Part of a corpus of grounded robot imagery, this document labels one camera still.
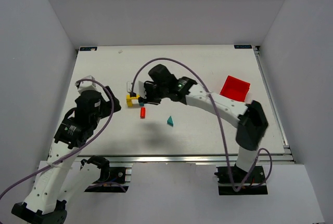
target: yellow block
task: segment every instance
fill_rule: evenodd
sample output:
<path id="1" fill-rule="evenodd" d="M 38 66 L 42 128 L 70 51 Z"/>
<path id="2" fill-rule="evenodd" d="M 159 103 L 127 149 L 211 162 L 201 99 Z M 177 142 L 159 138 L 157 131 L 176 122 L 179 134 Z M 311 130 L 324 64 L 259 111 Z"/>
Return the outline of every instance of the yellow block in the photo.
<path id="1" fill-rule="evenodd" d="M 140 97 L 140 95 L 138 95 L 138 94 L 136 95 L 136 97 L 131 97 L 130 95 L 126 95 L 126 103 L 127 103 L 127 106 L 128 106 L 128 107 L 132 107 L 132 106 L 133 106 L 132 100 L 133 100 L 133 99 L 138 100 L 139 97 Z"/>

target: teal triangular block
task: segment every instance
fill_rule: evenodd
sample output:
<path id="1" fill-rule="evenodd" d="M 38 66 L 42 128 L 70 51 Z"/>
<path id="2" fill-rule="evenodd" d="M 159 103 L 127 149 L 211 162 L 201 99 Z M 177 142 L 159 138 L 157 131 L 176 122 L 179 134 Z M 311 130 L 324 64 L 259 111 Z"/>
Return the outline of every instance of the teal triangular block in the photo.
<path id="1" fill-rule="evenodd" d="M 168 121 L 166 123 L 173 126 L 173 121 L 171 116 L 169 116 Z"/>

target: red box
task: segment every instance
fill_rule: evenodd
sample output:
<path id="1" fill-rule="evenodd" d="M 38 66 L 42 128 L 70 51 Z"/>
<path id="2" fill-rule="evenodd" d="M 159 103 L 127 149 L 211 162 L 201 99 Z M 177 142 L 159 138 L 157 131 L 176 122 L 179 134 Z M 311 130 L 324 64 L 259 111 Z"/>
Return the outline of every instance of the red box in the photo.
<path id="1" fill-rule="evenodd" d="M 220 95 L 236 101 L 244 102 L 249 89 L 250 83 L 228 76 Z"/>

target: white wall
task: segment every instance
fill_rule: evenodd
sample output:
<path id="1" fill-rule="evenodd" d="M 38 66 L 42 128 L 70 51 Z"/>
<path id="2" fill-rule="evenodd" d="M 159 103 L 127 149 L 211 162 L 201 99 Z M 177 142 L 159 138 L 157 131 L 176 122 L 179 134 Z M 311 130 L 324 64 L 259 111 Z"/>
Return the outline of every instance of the white wall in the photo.
<path id="1" fill-rule="evenodd" d="M 45 159 L 67 92 L 75 51 L 48 0 L 0 0 L 0 191 Z M 0 221 L 31 181 L 0 201 Z"/>
<path id="2" fill-rule="evenodd" d="M 291 150 L 333 223 L 333 0 L 286 0 L 261 54 Z"/>
<path id="3" fill-rule="evenodd" d="M 80 45 L 260 45 L 284 0 L 49 0 Z"/>

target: blue-green pyramid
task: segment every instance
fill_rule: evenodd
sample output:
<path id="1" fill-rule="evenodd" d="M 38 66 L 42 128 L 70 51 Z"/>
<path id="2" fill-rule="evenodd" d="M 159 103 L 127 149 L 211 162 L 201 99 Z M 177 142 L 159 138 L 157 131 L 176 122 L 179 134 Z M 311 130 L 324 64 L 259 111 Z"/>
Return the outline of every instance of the blue-green pyramid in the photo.
<path id="1" fill-rule="evenodd" d="M 166 123 L 173 126 L 173 121 L 171 116 L 169 116 L 168 121 Z"/>

